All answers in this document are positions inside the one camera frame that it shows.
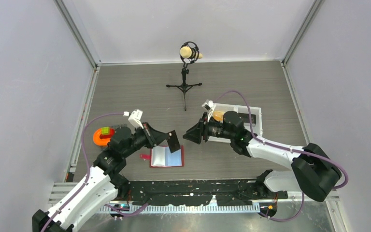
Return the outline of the red card holder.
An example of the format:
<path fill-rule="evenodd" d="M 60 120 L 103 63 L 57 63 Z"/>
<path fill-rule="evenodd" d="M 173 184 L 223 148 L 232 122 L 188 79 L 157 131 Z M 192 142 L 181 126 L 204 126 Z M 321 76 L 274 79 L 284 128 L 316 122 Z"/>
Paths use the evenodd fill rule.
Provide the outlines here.
<path fill-rule="evenodd" d="M 140 158 L 148 160 L 150 168 L 171 168 L 184 166 L 184 147 L 170 152 L 168 146 L 157 146 L 150 149 L 148 154 L 140 154 Z"/>

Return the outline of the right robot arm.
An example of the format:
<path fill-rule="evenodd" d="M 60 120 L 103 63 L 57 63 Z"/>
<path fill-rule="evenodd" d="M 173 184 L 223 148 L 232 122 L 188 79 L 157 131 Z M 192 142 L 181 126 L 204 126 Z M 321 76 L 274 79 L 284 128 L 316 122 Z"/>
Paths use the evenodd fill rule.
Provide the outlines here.
<path fill-rule="evenodd" d="M 269 160 L 292 170 L 293 174 L 272 171 L 257 184 L 257 194 L 265 199 L 286 190 L 302 191 L 314 201 L 322 202 L 342 177 L 339 167 L 330 162 L 318 145 L 290 146 L 264 139 L 246 129 L 243 119 L 234 111 L 225 112 L 222 122 L 204 113 L 183 135 L 196 144 L 206 142 L 209 137 L 229 139 L 239 155 Z"/>

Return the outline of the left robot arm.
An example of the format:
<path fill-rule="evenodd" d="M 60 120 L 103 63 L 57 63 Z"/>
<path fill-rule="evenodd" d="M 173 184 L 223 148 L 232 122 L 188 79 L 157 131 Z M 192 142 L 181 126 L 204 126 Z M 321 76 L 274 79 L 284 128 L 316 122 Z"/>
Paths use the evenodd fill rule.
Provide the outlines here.
<path fill-rule="evenodd" d="M 164 141 L 171 151 L 181 148 L 175 131 L 157 131 L 147 122 L 135 131 L 117 128 L 84 178 L 55 206 L 38 210 L 32 216 L 32 231 L 79 231 L 105 204 L 128 196 L 129 181 L 120 173 L 127 164 L 126 158 L 143 147 L 155 148 Z"/>

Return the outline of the orange credit card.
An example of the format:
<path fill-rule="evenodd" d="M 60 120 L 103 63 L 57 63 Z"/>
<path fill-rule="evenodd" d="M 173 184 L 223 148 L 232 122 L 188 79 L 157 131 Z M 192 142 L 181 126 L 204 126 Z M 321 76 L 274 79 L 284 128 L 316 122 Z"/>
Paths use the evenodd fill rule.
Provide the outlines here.
<path fill-rule="evenodd" d="M 214 111 L 213 118 L 216 121 L 223 122 L 224 114 L 225 114 L 224 111 Z"/>

